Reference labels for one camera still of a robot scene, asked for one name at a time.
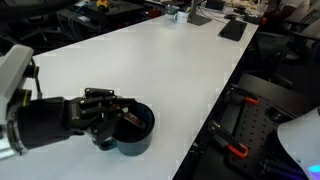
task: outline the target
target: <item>black cup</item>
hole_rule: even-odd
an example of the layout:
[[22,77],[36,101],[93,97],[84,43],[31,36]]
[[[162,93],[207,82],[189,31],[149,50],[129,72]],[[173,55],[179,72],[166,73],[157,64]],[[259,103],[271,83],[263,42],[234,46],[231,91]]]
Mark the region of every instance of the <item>black cup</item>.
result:
[[133,104],[128,108],[129,112],[146,124],[146,127],[140,129],[126,120],[121,121],[118,126],[119,128],[112,136],[113,138],[99,146],[101,150],[108,151],[117,147],[124,155],[137,156],[145,152],[150,146],[152,139],[151,132],[155,123],[151,109],[141,103]]

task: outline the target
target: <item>red clip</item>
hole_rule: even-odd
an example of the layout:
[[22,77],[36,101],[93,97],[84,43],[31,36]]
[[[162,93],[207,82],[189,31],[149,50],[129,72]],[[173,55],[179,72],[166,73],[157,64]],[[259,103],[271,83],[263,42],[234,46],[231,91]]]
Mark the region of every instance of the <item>red clip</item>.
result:
[[244,153],[238,151],[235,147],[233,147],[231,144],[228,145],[228,149],[230,152],[232,152],[234,155],[236,155],[238,158],[244,159],[248,156],[249,153],[249,149],[240,143],[240,146],[243,147],[243,149],[245,150]]
[[249,98],[249,97],[245,97],[244,100],[247,101],[248,103],[251,103],[251,104],[254,104],[254,105],[259,104],[259,100],[252,99],[252,98]]

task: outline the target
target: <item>white table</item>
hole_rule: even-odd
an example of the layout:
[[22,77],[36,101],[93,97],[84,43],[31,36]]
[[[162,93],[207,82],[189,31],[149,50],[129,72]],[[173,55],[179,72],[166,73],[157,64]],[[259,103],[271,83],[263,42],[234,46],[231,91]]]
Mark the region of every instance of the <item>white table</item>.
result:
[[144,154],[126,157],[117,149],[100,151],[86,136],[72,137],[0,162],[1,177],[172,179],[257,29],[248,24],[235,42],[217,36],[223,27],[216,21],[176,24],[162,16],[36,56],[45,97],[110,88],[147,104],[156,117],[152,144]]

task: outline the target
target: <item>robotic hand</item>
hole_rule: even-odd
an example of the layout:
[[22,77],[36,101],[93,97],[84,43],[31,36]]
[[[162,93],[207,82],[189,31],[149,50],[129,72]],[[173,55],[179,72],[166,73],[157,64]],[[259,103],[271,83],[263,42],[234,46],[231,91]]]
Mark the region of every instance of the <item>robotic hand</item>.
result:
[[0,58],[0,159],[87,134],[101,145],[117,132],[121,121],[144,130],[146,124],[129,112],[138,104],[113,90],[86,88],[84,97],[31,99],[22,89],[26,78],[36,78],[39,67],[30,64],[32,49],[16,45]]

